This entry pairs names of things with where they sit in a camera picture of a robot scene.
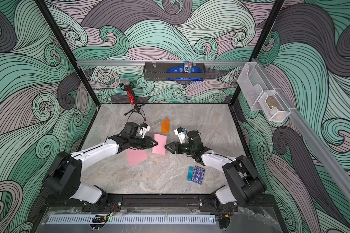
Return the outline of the pink paper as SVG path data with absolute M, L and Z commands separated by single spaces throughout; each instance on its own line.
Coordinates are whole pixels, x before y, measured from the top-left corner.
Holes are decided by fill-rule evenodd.
M 154 140 L 158 144 L 152 148 L 152 153 L 158 154 L 158 155 L 165 155 L 166 154 L 165 145 L 167 142 L 167 136 L 154 134 Z
M 138 163 L 146 161 L 148 159 L 147 153 L 145 150 L 133 150 L 133 149 L 126 150 L 126 158 L 127 158 L 128 164 L 131 167 Z

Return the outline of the orange square paper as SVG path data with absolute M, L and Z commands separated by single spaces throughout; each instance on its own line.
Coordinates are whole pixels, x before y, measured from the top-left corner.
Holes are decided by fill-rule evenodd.
M 163 134 L 170 133 L 170 119 L 168 117 L 161 122 L 161 132 Z

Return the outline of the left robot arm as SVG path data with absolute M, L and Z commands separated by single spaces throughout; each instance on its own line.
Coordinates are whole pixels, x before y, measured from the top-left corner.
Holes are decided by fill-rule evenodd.
M 146 135 L 147 124 L 128 122 L 121 132 L 89 149 L 67 153 L 60 152 L 43 179 L 43 186 L 60 200 L 75 199 L 98 206 L 108 205 L 108 194 L 95 185 L 81 182 L 81 174 L 90 166 L 127 149 L 146 150 L 158 142 Z

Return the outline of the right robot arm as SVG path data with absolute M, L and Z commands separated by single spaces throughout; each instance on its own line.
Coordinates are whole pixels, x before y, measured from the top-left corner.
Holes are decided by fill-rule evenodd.
M 214 206 L 230 203 L 245 206 L 267 190 L 258 171 L 246 156 L 231 157 L 213 151 L 203 145 L 199 131 L 190 131 L 186 135 L 178 133 L 178 137 L 179 142 L 171 142 L 164 148 L 172 154 L 188 155 L 200 165 L 214 168 L 226 177 L 227 186 L 213 192 Z

